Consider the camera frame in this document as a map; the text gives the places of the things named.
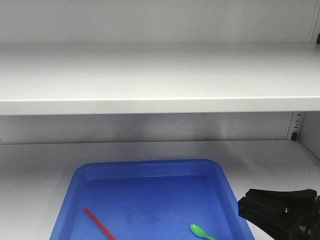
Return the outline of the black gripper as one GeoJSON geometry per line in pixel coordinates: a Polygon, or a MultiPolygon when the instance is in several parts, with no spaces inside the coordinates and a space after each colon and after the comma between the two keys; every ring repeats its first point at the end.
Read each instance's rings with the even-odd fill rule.
{"type": "Polygon", "coordinates": [[[249,189],[238,201],[238,215],[274,240],[320,238],[320,196],[313,189],[249,189]]]}

